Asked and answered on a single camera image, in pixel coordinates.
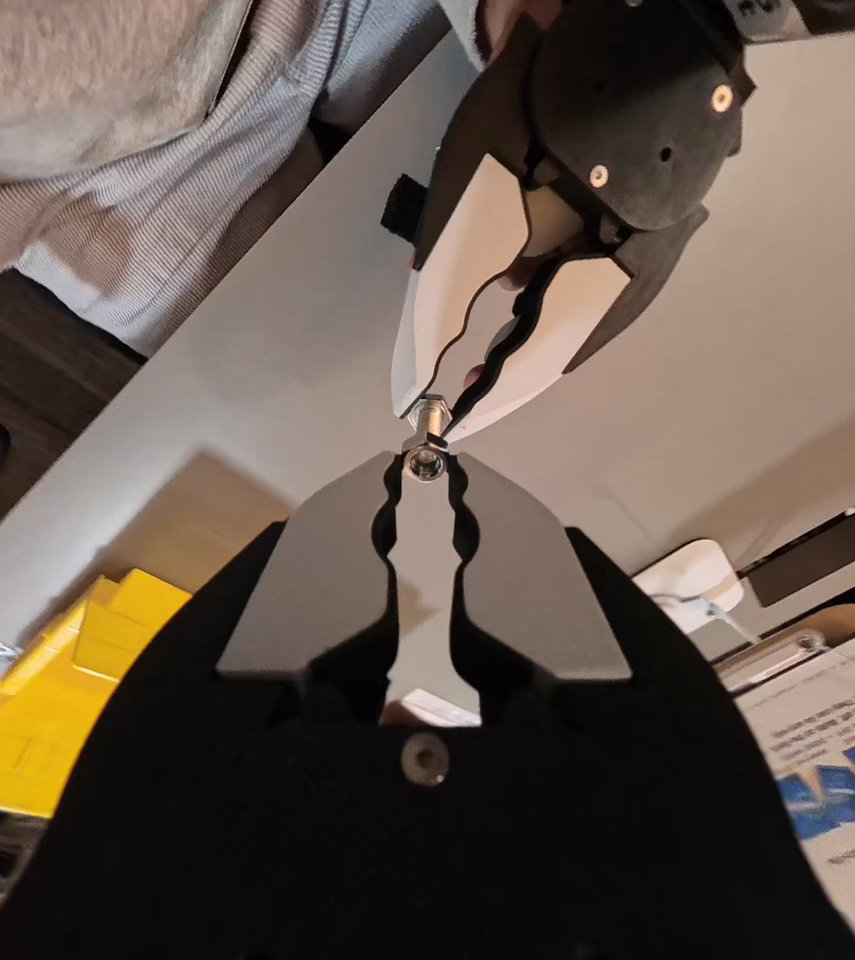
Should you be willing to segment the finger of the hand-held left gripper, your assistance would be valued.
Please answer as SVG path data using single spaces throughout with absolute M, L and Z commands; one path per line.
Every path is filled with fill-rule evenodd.
M 459 398 L 448 441 L 493 426 L 553 386 L 629 283 L 629 273 L 610 257 L 559 261 Z
M 431 389 L 476 296 L 506 272 L 529 239 L 517 175 L 485 153 L 425 262 L 411 270 L 391 366 L 396 418 L 405 418 Z

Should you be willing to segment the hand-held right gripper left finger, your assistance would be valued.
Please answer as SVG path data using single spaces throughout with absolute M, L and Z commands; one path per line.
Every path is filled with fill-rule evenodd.
M 291 680 L 351 666 L 385 683 L 399 647 L 396 541 L 400 457 L 390 451 L 322 486 L 294 510 L 243 608 L 217 671 Z

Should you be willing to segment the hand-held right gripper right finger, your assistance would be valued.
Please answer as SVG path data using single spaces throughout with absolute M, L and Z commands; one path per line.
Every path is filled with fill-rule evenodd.
M 451 462 L 448 498 L 467 630 L 511 664 L 556 682 L 626 682 L 632 670 L 561 521 L 472 455 Z

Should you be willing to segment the silver metal bolt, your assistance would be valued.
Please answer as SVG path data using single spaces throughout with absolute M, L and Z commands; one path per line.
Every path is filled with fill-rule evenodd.
M 427 393 L 413 404 L 407 420 L 414 434 L 443 438 L 452 423 L 453 413 L 443 395 Z

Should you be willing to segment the silver hex nut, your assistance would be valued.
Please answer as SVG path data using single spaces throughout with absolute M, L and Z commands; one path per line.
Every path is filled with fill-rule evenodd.
M 439 442 L 422 440 L 401 451 L 403 475 L 421 484 L 442 478 L 448 470 L 449 450 Z

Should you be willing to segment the person's left hand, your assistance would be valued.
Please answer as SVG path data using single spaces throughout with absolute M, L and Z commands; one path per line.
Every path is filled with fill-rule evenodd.
M 501 52 L 516 22 L 528 17 L 539 27 L 549 27 L 558 15 L 560 1 L 479 1 L 474 16 L 475 44 L 487 65 Z

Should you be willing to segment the tan flat sheet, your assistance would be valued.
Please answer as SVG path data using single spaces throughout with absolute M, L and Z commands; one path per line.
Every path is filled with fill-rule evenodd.
M 141 570 L 194 594 L 273 522 L 289 499 L 240 465 L 201 449 L 174 471 L 93 558 L 87 579 Z

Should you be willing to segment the white stand base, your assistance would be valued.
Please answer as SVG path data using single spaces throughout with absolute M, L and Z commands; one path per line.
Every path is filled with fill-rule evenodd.
M 709 538 L 698 538 L 677 548 L 639 571 L 632 581 L 649 598 L 651 594 L 699 594 L 729 613 L 742 602 L 746 593 L 722 546 Z M 696 610 L 682 609 L 675 614 L 679 622 L 676 624 L 661 606 L 655 604 L 688 636 L 712 621 L 719 622 Z

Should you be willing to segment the yellow plastic box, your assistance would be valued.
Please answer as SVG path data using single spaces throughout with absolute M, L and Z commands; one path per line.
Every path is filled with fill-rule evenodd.
M 0 812 L 50 819 L 128 669 L 193 597 L 132 569 L 100 576 L 0 677 Z

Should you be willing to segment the person's striped ribbed shirt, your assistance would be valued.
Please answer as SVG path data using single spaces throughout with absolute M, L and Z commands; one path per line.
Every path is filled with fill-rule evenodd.
M 441 2 L 252 2 L 202 123 L 92 169 L 0 184 L 15 270 L 140 354 L 166 342 L 449 29 Z

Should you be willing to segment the black monitor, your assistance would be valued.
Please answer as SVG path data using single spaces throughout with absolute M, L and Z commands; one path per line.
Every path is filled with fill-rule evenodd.
M 737 571 L 769 607 L 855 563 L 855 505 Z

